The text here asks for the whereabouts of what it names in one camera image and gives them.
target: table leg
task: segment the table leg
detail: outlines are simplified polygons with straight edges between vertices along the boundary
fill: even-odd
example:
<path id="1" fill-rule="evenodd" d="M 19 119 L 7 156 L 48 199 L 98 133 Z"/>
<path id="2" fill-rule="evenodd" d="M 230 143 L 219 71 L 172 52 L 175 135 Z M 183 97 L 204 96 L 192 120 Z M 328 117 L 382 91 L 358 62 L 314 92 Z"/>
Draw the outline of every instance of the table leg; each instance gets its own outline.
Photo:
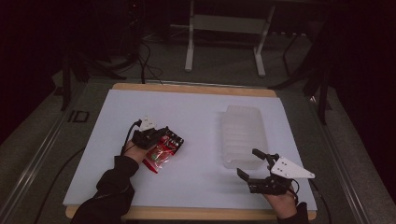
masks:
<path id="1" fill-rule="evenodd" d="M 187 58 L 186 58 L 186 72 L 192 71 L 192 60 L 194 56 L 194 0 L 190 0 L 190 27 L 189 27 L 189 46 L 187 48 Z"/>
<path id="2" fill-rule="evenodd" d="M 260 40 L 260 43 L 257 47 L 253 49 L 259 77 L 265 77 L 264 65 L 262 63 L 262 46 L 264 45 L 265 38 L 268 35 L 268 30 L 270 28 L 271 19 L 273 18 L 274 12 L 275 7 L 271 7 L 268 13 L 267 20 L 264 22 L 264 26 L 262 27 L 262 38 Z"/>

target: wire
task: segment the wire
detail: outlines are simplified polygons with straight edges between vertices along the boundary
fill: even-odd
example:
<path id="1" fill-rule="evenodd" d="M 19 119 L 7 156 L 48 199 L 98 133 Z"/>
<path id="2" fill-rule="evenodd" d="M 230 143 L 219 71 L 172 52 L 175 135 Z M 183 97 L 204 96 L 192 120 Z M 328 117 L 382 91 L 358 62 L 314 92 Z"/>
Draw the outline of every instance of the wire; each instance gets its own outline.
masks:
<path id="1" fill-rule="evenodd" d="M 300 190 L 300 184 L 297 182 L 297 180 L 292 179 L 292 181 L 294 181 L 297 184 L 297 190 L 296 193 L 298 193 L 298 191 Z"/>
<path id="2" fill-rule="evenodd" d="M 126 148 L 126 144 L 128 143 L 129 135 L 131 135 L 132 129 L 133 129 L 134 126 L 136 126 L 136 125 L 137 125 L 137 126 L 140 126 L 141 123 L 142 123 L 142 120 L 140 119 L 140 120 L 136 121 L 135 123 L 133 123 L 132 126 L 131 126 L 131 128 L 129 128 L 128 134 L 126 135 L 126 138 L 125 138 L 125 143 L 124 143 L 123 148 L 122 148 L 121 155 L 122 155 L 126 150 L 129 149 L 129 148 L 128 148 L 128 149 L 124 150 L 124 149 Z"/>
<path id="3" fill-rule="evenodd" d="M 312 186 L 314 186 L 315 190 L 318 192 L 320 199 L 323 201 L 323 204 L 327 211 L 327 217 L 329 219 L 329 224 L 332 224 L 332 214 L 330 213 L 329 205 L 327 205 L 326 200 L 324 200 L 323 195 L 321 195 L 321 193 L 319 192 L 318 186 L 314 183 L 314 181 L 312 179 L 308 179 L 308 180 L 312 184 Z"/>
<path id="4" fill-rule="evenodd" d="M 159 79 L 159 77 L 163 74 L 163 70 L 161 69 L 161 68 L 158 68 L 158 67 L 154 67 L 154 66 L 151 66 L 151 65 L 146 65 L 146 67 L 148 68 L 148 70 L 149 70 L 149 72 L 152 74 L 152 77 L 146 77 L 146 79 L 153 79 L 153 78 L 155 78 L 155 79 L 157 79 L 158 81 L 160 81 L 160 83 L 163 85 L 163 82 Z M 151 70 L 151 69 L 157 69 L 157 70 L 160 70 L 160 74 L 159 75 L 155 75 L 154 74 L 154 72 Z"/>
<path id="5" fill-rule="evenodd" d="M 51 185 L 49 186 L 49 190 L 47 191 L 46 196 L 44 197 L 43 202 L 40 205 L 40 208 L 38 209 L 38 213 L 37 216 L 35 217 L 35 224 L 38 222 L 38 220 L 40 219 L 41 213 L 43 212 L 43 208 L 44 205 L 46 204 L 46 201 L 48 199 L 48 197 L 50 196 L 50 192 L 52 191 L 53 186 L 55 185 L 56 180 L 58 179 L 59 175 L 61 174 L 61 172 L 64 170 L 64 167 L 66 167 L 66 165 L 73 160 L 80 152 L 84 151 L 85 147 L 80 149 L 79 151 L 77 151 L 73 156 L 71 156 L 62 166 L 62 168 L 58 171 L 58 173 L 56 174 L 55 178 L 52 180 Z"/>
<path id="6" fill-rule="evenodd" d="M 141 74 L 140 74 L 140 78 L 142 79 L 142 84 L 146 84 L 146 80 L 145 80 L 145 68 L 146 68 L 146 65 L 147 65 L 147 63 L 148 63 L 148 61 L 149 61 L 149 57 L 150 57 L 150 55 L 151 55 L 151 49 L 149 48 L 149 46 L 148 46 L 147 44 L 143 43 L 143 41 L 141 42 L 141 44 L 142 44 L 143 46 L 145 46 L 145 47 L 148 49 L 148 56 L 147 56 L 146 60 L 143 60 L 144 63 L 142 63 L 142 61 L 140 60 L 140 58 L 137 57 L 137 59 L 138 59 L 139 62 L 140 62 L 140 66 L 142 67 L 142 72 L 141 72 Z"/>
<path id="7" fill-rule="evenodd" d="M 298 195 L 296 192 L 294 192 L 294 190 L 288 188 L 288 192 L 290 192 L 293 196 L 294 196 L 294 201 L 296 203 L 296 205 L 298 204 Z"/>
<path id="8" fill-rule="evenodd" d="M 123 150 L 123 153 L 125 153 L 125 152 L 128 151 L 129 149 L 133 148 L 134 146 L 136 146 L 136 145 L 133 144 L 131 147 L 128 147 L 127 149 Z"/>

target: black jacket sleeve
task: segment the black jacket sleeve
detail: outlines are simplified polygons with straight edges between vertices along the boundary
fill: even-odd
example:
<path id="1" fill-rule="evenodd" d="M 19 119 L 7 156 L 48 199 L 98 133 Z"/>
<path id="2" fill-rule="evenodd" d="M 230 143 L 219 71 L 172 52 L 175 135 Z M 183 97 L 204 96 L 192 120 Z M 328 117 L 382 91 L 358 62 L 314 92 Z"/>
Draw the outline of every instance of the black jacket sleeve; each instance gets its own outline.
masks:
<path id="1" fill-rule="evenodd" d="M 71 223 L 121 223 L 120 217 L 128 212 L 134 197 L 130 178 L 139 165 L 125 156 L 116 156 L 114 163 L 114 169 L 102 175 L 98 191 L 78 208 Z"/>
<path id="2" fill-rule="evenodd" d="M 278 218 L 277 222 L 279 224 L 309 224 L 308 213 L 306 211 L 306 203 L 300 203 L 297 206 L 296 215 L 284 219 Z"/>

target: metal frame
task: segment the metal frame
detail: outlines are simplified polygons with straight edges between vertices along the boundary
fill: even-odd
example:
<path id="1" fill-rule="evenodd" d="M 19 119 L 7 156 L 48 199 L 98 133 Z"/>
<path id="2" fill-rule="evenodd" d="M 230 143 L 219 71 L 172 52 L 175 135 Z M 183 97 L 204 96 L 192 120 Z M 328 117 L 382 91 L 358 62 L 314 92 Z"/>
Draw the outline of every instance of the metal frame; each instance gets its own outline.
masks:
<path id="1" fill-rule="evenodd" d="M 16 185 L 12 189 L 11 193 L 9 194 L 6 202 L 3 204 L 0 210 L 0 223 L 10 223 L 13 215 L 16 212 L 19 204 L 23 200 L 23 197 L 27 193 L 28 189 L 32 185 L 35 177 L 37 176 L 41 165 L 43 164 L 44 160 L 46 159 L 47 155 L 52 150 L 52 146 L 55 143 L 58 134 L 70 116 L 73 110 L 73 106 L 78 100 L 78 97 L 82 94 L 83 90 L 85 89 L 85 83 L 77 83 L 75 92 L 71 97 L 71 102 L 69 107 L 65 109 L 65 111 L 61 111 L 61 114 L 52 125 L 49 133 L 47 134 L 46 138 L 44 139 L 43 143 L 41 144 L 40 148 L 38 149 L 37 153 L 31 159 L 29 164 L 23 170 L 20 178 L 18 179 Z"/>
<path id="2" fill-rule="evenodd" d="M 190 0 L 189 45 L 187 47 L 186 72 L 192 71 L 194 55 L 193 35 L 194 29 L 198 29 L 261 35 L 260 43 L 253 49 L 253 53 L 258 75 L 259 77 L 265 77 L 264 65 L 262 63 L 262 47 L 268 35 L 274 12 L 275 6 L 271 6 L 266 20 L 200 15 L 194 13 L 194 0 Z"/>
<path id="3" fill-rule="evenodd" d="M 332 140 L 332 135 L 330 134 L 329 129 L 326 127 L 326 125 L 322 124 L 320 117 L 316 116 L 317 112 L 315 105 L 310 103 L 309 99 L 307 99 L 307 101 L 310 111 L 312 112 L 314 118 L 316 118 L 315 121 L 317 122 L 319 130 L 322 132 L 323 140 L 329 147 L 329 151 L 332 155 L 331 160 L 334 166 L 334 171 L 340 180 L 340 185 L 343 188 L 346 199 L 349 203 L 349 206 L 356 221 L 360 224 L 371 223 L 370 219 L 367 216 L 367 212 L 365 211 L 363 204 L 361 203 L 361 200 L 359 199 L 359 196 L 356 193 L 355 188 L 353 187 L 352 180 L 350 179 L 349 174 L 347 173 L 347 169 L 342 162 L 340 152 L 334 141 Z"/>

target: metal stand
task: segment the metal stand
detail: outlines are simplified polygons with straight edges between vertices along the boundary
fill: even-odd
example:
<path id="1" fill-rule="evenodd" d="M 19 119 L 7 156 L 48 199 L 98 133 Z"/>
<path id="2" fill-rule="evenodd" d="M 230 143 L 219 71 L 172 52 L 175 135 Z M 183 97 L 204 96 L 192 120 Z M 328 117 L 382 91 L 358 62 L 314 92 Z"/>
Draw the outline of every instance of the metal stand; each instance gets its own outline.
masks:
<path id="1" fill-rule="evenodd" d="M 248 19 L 248 18 L 234 18 L 199 15 L 194 13 L 194 0 L 190 0 L 190 30 L 189 30 L 189 45 L 187 48 L 186 57 L 186 72 L 192 71 L 193 55 L 194 55 L 194 30 L 211 30 L 222 32 L 236 32 L 245 34 L 261 35 L 260 43 L 253 49 L 254 58 L 256 61 L 257 72 L 260 77 L 265 76 L 264 65 L 262 63 L 262 47 L 265 38 L 268 35 L 268 30 L 273 18 L 275 7 L 269 9 L 266 20 Z"/>

